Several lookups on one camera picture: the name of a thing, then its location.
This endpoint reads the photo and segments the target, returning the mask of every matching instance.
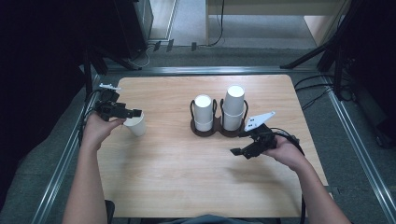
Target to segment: cup holder base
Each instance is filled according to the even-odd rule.
[[[220,132],[222,135],[224,135],[226,137],[236,137],[236,136],[238,136],[238,134],[240,132],[242,132],[244,130],[245,119],[241,120],[241,126],[239,126],[239,128],[236,129],[235,131],[227,131],[221,126],[221,116],[219,118],[213,118],[213,126],[207,132],[201,132],[201,131],[197,130],[195,128],[195,122],[193,119],[190,122],[190,126],[191,126],[192,132],[200,137],[208,137],[208,136],[214,134],[215,132]]]

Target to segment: wooden table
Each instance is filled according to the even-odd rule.
[[[144,110],[147,132],[134,137],[119,127],[99,150],[103,188],[116,204],[115,217],[300,215],[300,184],[288,167],[266,156],[235,157],[230,149],[252,143],[248,137],[199,137],[191,131],[191,100],[204,93],[219,102],[233,84],[246,90],[247,117],[276,112],[267,126],[300,138],[327,185],[288,76],[128,77],[120,81],[118,102]]]

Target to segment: white paper cup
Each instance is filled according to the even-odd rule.
[[[198,95],[194,100],[194,120],[206,124],[213,119],[212,99],[208,95]]]
[[[244,116],[244,112],[239,115],[233,116],[224,112],[224,124],[222,123],[223,119],[221,118],[221,125],[227,131],[235,131],[237,130],[242,123],[242,117]]]
[[[213,126],[213,120],[210,120],[208,123],[199,123],[196,120],[194,121],[195,123],[195,128],[200,131],[200,132],[207,132],[209,131],[212,126]]]
[[[140,117],[133,117],[131,119],[126,119],[123,124],[136,137],[142,136],[146,132],[146,122],[145,122],[145,115],[143,114],[143,111],[142,111],[142,114]]]
[[[241,86],[231,86],[225,95],[223,109],[227,114],[237,116],[244,111],[245,90]]]

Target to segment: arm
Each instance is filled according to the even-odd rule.
[[[296,172],[311,223],[349,223],[350,221],[323,187],[317,172],[305,156],[286,138],[277,136],[275,149],[262,154],[289,166]]]
[[[123,119],[106,122],[95,113],[89,116],[63,223],[107,223],[97,150],[111,131],[123,122]]]

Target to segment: human hand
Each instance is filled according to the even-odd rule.
[[[288,139],[276,136],[276,148],[265,150],[262,154],[274,158],[276,161],[289,166],[292,171],[297,171],[309,161]]]
[[[104,121],[96,112],[90,114],[84,129],[81,147],[98,150],[111,131],[121,125],[125,119]]]

